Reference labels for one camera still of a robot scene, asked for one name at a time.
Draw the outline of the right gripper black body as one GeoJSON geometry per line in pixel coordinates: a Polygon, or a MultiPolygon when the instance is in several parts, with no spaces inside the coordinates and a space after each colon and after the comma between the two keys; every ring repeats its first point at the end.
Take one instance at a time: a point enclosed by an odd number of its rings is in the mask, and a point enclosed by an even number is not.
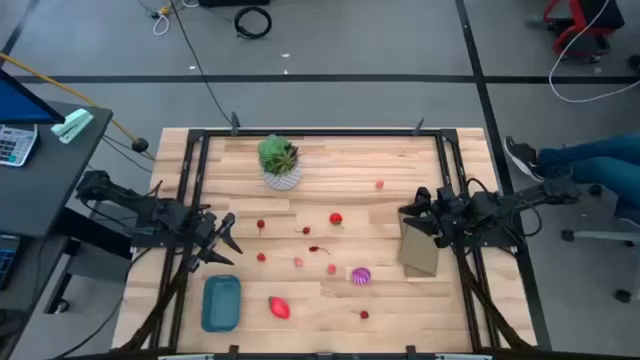
{"type": "Polygon", "coordinates": [[[451,185],[438,188],[436,193],[437,199],[431,206],[439,230],[435,239],[436,246],[446,248],[464,242],[468,197],[464,193],[456,195],[451,185]]]}

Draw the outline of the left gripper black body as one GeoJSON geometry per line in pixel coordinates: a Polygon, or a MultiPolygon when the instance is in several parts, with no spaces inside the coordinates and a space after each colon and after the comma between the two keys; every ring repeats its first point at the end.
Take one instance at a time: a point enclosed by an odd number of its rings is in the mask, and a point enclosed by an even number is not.
{"type": "MultiPolygon", "coordinates": [[[[215,247],[217,238],[215,221],[216,216],[211,212],[205,212],[200,218],[200,222],[194,231],[194,244],[199,250],[201,248],[213,250],[215,247]]],[[[203,262],[198,257],[199,250],[191,256],[189,260],[190,266],[198,266],[200,262],[203,262]]]]}

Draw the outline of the teal plastic tupperware container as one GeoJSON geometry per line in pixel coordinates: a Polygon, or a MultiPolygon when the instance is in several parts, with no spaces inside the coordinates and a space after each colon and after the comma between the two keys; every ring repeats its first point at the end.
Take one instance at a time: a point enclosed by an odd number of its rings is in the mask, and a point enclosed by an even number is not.
{"type": "Polygon", "coordinates": [[[204,284],[201,327],[206,332],[231,332],[240,321],[242,287],[233,275],[209,277],[204,284]]]}

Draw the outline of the large red toy tomato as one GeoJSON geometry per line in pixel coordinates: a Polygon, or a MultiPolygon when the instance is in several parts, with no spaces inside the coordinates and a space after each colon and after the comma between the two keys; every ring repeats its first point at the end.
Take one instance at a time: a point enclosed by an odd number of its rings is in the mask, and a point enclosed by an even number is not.
{"type": "Polygon", "coordinates": [[[271,313],[279,319],[287,320],[290,318],[291,310],[289,303],[281,297],[270,296],[268,298],[269,309],[271,313]]]}

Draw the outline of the succulent in patterned white pot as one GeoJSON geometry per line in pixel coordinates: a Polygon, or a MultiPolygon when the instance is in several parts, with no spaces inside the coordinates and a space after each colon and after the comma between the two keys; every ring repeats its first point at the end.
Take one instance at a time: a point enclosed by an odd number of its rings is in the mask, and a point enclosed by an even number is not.
{"type": "Polygon", "coordinates": [[[270,134],[257,147],[266,184],[274,190],[293,189],[301,180],[299,148],[286,137],[270,134]]]}

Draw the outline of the person's leg and shoe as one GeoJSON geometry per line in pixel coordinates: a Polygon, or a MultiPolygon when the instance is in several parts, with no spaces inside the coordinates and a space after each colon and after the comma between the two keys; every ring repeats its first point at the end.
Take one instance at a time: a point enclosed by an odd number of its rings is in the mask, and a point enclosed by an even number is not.
{"type": "Polygon", "coordinates": [[[640,134],[539,150],[506,136],[503,145],[513,163],[535,181],[570,175],[578,184],[602,185],[640,210],[640,134]]]}

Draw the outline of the grey office chair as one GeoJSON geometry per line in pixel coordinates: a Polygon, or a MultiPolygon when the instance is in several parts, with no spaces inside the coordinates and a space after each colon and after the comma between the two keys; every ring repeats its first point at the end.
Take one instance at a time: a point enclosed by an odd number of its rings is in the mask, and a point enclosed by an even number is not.
{"type": "Polygon", "coordinates": [[[628,223],[631,231],[589,231],[563,229],[561,238],[566,242],[576,239],[597,239],[623,243],[636,254],[636,270],[632,285],[629,288],[619,288],[613,293],[613,297],[621,303],[628,304],[632,300],[640,301],[640,208],[631,202],[618,197],[613,213],[613,218],[628,223]]]}

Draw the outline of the black office desk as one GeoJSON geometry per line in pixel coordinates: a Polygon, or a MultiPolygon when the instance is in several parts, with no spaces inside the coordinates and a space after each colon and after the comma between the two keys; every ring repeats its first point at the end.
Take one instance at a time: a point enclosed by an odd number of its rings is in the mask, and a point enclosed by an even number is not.
{"type": "Polygon", "coordinates": [[[47,126],[40,144],[20,168],[0,166],[0,235],[19,237],[21,247],[8,286],[0,290],[0,311],[26,318],[72,239],[129,259],[130,240],[67,207],[113,112],[90,107],[93,121],[70,144],[47,126]]]}

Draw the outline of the mint green stapler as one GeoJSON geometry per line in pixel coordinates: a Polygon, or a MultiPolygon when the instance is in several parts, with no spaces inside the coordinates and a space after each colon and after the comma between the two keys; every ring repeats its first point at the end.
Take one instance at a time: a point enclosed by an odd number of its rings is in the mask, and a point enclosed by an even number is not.
{"type": "Polygon", "coordinates": [[[62,124],[53,125],[51,132],[63,144],[71,143],[89,125],[94,116],[85,109],[77,109],[65,117],[62,124]]]}

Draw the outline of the grey desk calculator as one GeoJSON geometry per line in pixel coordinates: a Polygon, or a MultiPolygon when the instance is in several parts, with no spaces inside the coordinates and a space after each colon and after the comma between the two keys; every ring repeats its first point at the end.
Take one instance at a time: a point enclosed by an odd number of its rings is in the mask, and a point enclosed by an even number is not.
{"type": "Polygon", "coordinates": [[[37,125],[28,128],[0,125],[0,165],[22,167],[39,139],[37,125]]]}

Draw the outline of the computer monitor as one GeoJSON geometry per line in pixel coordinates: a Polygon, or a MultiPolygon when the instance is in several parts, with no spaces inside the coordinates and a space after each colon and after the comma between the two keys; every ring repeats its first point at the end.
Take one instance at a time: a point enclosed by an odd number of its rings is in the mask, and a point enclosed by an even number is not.
{"type": "Polygon", "coordinates": [[[0,124],[62,124],[65,117],[0,69],[0,124]]]}

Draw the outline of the red and black cart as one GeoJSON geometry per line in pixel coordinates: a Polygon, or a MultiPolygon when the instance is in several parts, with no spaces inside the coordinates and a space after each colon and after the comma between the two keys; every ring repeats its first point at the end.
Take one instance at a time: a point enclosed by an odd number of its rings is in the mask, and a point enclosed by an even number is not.
{"type": "Polygon", "coordinates": [[[610,53],[610,37],[625,20],[616,0],[551,0],[526,24],[555,35],[552,50],[560,62],[595,64],[610,53]]]}

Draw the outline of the black aluminium rig frame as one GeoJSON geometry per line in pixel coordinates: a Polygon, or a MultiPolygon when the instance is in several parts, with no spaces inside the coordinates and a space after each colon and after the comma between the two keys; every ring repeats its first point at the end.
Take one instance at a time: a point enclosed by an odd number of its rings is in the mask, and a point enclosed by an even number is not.
{"type": "Polygon", "coordinates": [[[417,188],[445,182],[497,188],[482,129],[287,128],[302,169],[288,191],[271,189],[262,177],[257,146],[266,135],[264,128],[237,135],[223,128],[162,131],[152,182],[165,196],[207,204],[220,216],[233,213],[232,234],[243,253],[222,247],[233,265],[204,265],[188,280],[155,329],[154,345],[285,356],[467,352],[503,343],[478,301],[462,290],[450,250],[440,252],[432,278],[407,278],[398,262],[397,211],[417,188]],[[384,181],[382,189],[377,181],[384,181]],[[340,226],[330,223],[332,213],[342,215],[340,226]],[[295,232],[303,227],[310,227],[308,235],[295,232]],[[331,255],[310,252],[311,246],[331,255]],[[368,284],[351,281],[358,267],[370,270],[368,284]],[[231,332],[201,327],[204,284],[216,275],[241,283],[240,321],[231,332]],[[270,296],[289,303],[289,319],[271,313],[270,296]],[[359,318],[362,310],[368,319],[359,318]]]}

